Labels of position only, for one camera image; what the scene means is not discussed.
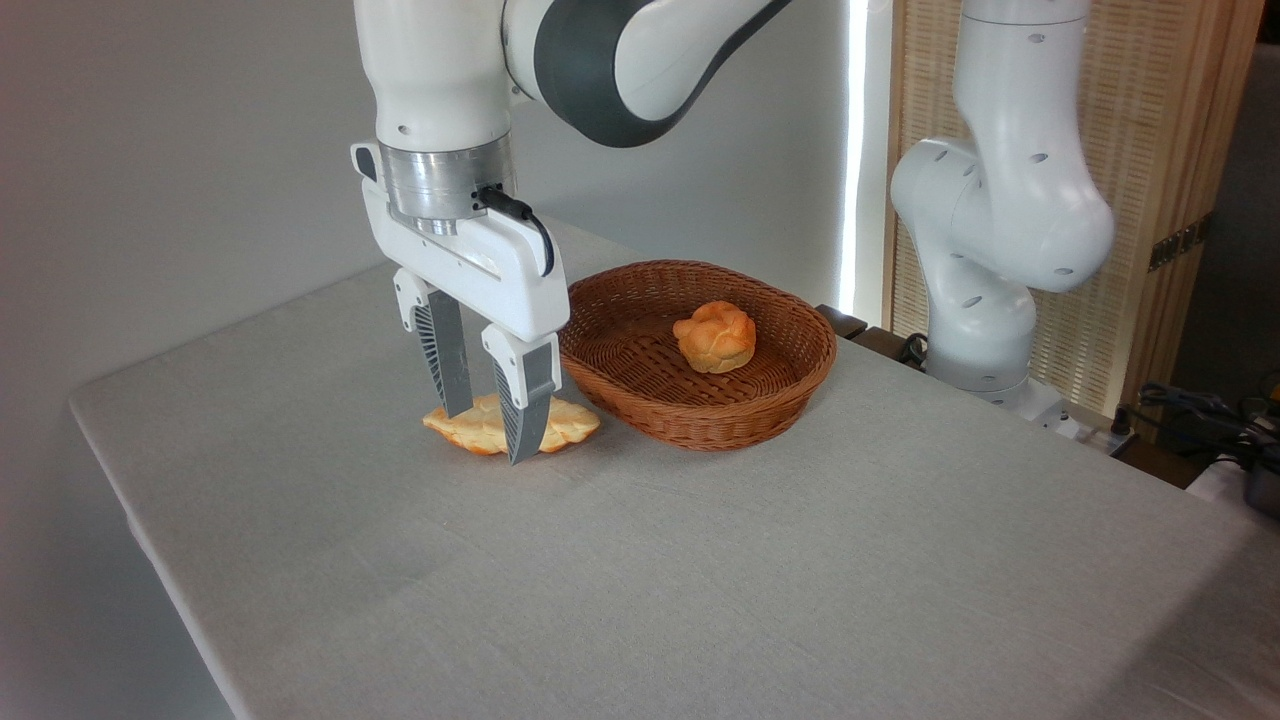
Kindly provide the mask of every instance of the table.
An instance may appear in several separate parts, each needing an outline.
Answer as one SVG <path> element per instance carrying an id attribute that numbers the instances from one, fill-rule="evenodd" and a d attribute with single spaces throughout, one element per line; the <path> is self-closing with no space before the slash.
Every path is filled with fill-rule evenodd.
<path id="1" fill-rule="evenodd" d="M 1274 528 L 844 341 L 763 445 L 509 468 L 420 425 L 390 275 L 72 397 L 239 717 L 1280 716 Z"/>

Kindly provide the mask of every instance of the basket rim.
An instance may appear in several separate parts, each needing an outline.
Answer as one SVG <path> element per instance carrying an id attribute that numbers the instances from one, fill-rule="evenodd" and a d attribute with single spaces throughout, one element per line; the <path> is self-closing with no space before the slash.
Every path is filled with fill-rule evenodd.
<path id="1" fill-rule="evenodd" d="M 741 416 L 750 414 L 756 410 L 765 410 L 769 407 L 776 407 L 780 405 L 786 405 L 788 402 L 801 401 L 808 402 L 808 398 L 817 391 L 818 386 L 827 379 L 827 374 L 831 372 L 831 366 L 836 361 L 837 345 L 836 333 L 831 328 L 827 319 L 822 316 L 812 305 L 801 300 L 799 296 L 790 293 L 785 290 L 773 287 L 764 281 L 753 278 L 745 273 L 732 270 L 714 263 L 707 263 L 704 260 L 640 260 L 636 263 L 628 263 L 625 265 L 618 265 L 617 268 L 609 268 L 608 270 L 602 270 L 593 275 L 588 275 L 573 282 L 568 287 L 570 305 L 572 306 L 573 292 L 593 282 L 604 282 L 612 277 L 634 273 L 645 268 L 660 268 L 660 266 L 681 266 L 681 268 L 695 268 L 701 270 L 709 270 L 712 273 L 719 273 L 722 275 L 733 277 L 744 281 L 745 283 L 753 286 L 758 291 L 767 292 L 776 296 L 777 299 L 787 302 L 790 306 L 800 310 L 806 315 L 817 328 L 822 328 L 820 340 L 823 341 L 822 352 L 818 357 L 818 363 L 808 373 L 801 375 L 795 383 L 791 383 L 778 391 L 753 397 L 751 400 L 744 400 L 740 402 L 730 402 L 724 405 L 686 405 L 678 402 L 666 402 L 657 400 L 654 397 L 640 395 L 628 387 L 618 384 L 608 375 L 600 373 L 594 365 L 576 357 L 570 350 L 561 348 L 561 360 L 570 369 L 570 374 L 577 375 L 577 373 L 585 373 L 590 375 L 595 382 L 604 383 L 609 386 L 611 392 L 617 393 L 621 400 L 627 404 L 634 404 L 637 406 L 646 407 L 649 410 L 659 413 L 680 413 L 681 416 L 689 419 L 708 419 L 708 420 L 721 420 L 732 416 Z"/>

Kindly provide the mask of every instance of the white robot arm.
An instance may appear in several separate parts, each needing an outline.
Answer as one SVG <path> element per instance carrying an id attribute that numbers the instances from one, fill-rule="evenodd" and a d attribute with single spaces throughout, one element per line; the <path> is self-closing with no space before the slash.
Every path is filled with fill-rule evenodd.
<path id="1" fill-rule="evenodd" d="M 568 320 L 554 238 L 515 200 L 511 105 L 545 102 L 609 146 L 650 142 L 788 0 L 356 0 L 378 142 L 365 208 L 445 411 L 471 406 L 460 304 L 492 324 L 512 464 L 538 451 Z"/>
<path id="2" fill-rule="evenodd" d="M 1027 288 L 1078 287 L 1115 234 L 1076 127 L 1088 12 L 1089 0 L 965 0 L 955 99 L 973 140 L 918 143 L 891 186 L 928 287 L 928 373 L 1050 428 L 1062 405 L 1028 377 Z"/>

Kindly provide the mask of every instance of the pastry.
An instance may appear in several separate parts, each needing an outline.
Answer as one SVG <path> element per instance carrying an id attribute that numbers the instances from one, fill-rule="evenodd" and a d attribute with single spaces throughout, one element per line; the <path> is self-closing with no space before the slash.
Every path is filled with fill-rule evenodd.
<path id="1" fill-rule="evenodd" d="M 732 302 L 716 300 L 672 325 L 680 354 L 699 373 L 727 373 L 755 355 L 755 322 Z"/>
<path id="2" fill-rule="evenodd" d="M 470 410 L 458 413 L 453 418 L 445 418 L 444 407 L 436 407 L 422 418 L 422 424 L 444 436 L 444 439 L 476 455 L 507 452 L 502 404 L 497 393 L 475 398 Z M 543 433 L 539 450 L 556 452 L 571 442 L 582 442 L 599 427 L 600 419 L 586 407 L 552 397 L 547 432 Z"/>

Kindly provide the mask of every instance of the brown wicker basket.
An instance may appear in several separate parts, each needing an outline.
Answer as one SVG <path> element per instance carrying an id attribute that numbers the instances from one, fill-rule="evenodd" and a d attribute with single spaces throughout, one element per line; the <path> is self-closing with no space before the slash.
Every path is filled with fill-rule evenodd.
<path id="1" fill-rule="evenodd" d="M 735 450 L 790 428 L 836 359 L 831 325 L 799 297 L 709 263 L 654 260 L 568 288 L 561 357 L 598 407 L 649 437 L 690 450 Z M 671 325 L 713 300 L 755 320 L 750 363 L 692 370 Z"/>

